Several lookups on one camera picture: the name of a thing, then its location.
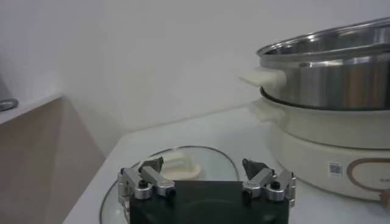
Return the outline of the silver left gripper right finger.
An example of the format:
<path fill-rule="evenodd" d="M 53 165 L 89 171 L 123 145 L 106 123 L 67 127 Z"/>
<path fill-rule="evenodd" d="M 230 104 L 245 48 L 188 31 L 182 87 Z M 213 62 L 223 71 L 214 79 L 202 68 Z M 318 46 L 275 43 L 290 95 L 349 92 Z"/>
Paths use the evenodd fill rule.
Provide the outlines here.
<path fill-rule="evenodd" d="M 287 200 L 289 207 L 296 204 L 296 176 L 293 172 L 283 169 L 279 174 L 265 163 L 244 158 L 241 161 L 247 181 L 243 182 L 243 202 L 249 205 L 256 198 L 266 197 L 267 200 L 280 203 Z"/>

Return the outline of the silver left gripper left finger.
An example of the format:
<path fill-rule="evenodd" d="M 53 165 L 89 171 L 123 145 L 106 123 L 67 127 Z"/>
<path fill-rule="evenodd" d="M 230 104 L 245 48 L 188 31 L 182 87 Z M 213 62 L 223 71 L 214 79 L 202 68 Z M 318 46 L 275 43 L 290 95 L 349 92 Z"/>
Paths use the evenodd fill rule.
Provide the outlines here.
<path fill-rule="evenodd" d="M 163 157 L 146 160 L 138 168 L 123 167 L 118 173 L 118 201 L 123 207 L 126 222 L 130 222 L 130 202 L 151 199 L 153 193 L 169 198 L 176 195 L 175 182 L 163 177 L 160 172 Z"/>

